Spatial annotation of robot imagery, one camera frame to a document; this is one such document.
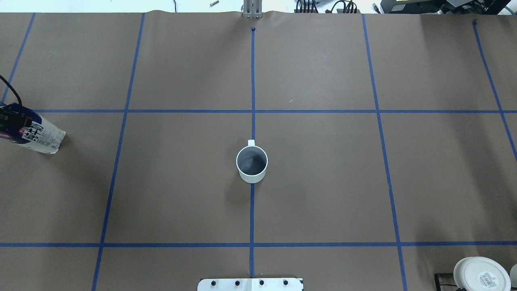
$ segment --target horizontal blue line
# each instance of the horizontal blue line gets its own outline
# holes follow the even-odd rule
[[[214,242],[214,243],[59,243],[3,242],[0,248],[310,248],[347,246],[452,246],[517,245],[517,241],[417,241],[417,242]]]
[[[247,109],[36,109],[38,113],[253,113]],[[256,113],[517,113],[517,110],[420,110],[420,109],[336,109],[336,110],[304,110],[304,109],[271,109],[255,110]]]
[[[427,241],[401,242],[401,246],[448,246],[448,245],[517,245],[517,241]]]
[[[2,242],[0,248],[98,248],[100,243]]]
[[[214,243],[105,243],[105,248],[248,248],[249,242]]]

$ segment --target sticker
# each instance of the sticker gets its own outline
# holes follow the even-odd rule
[[[30,127],[23,129],[22,138],[29,142],[19,145],[44,154],[56,153],[66,134],[43,117],[41,124],[33,121]]]
[[[391,12],[402,11],[402,10],[404,10],[404,7],[406,7],[405,4],[393,5],[393,7],[391,8]]]
[[[497,277],[490,272],[481,272],[478,275],[479,284],[486,289],[494,289],[499,283]]]

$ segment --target cup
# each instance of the cup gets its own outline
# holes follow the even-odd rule
[[[266,175],[266,152],[255,145],[255,140],[248,140],[248,146],[239,151],[236,158],[240,177],[250,183],[260,182]]]

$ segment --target gray metal bracket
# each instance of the gray metal bracket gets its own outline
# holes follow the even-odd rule
[[[244,18],[262,18],[262,0],[244,0],[242,16]]]

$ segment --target label on white lid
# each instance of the label on white lid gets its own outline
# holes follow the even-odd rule
[[[478,280],[479,284],[481,284],[481,286],[485,287],[486,289],[494,289],[499,283],[497,277],[488,271],[479,273]]]

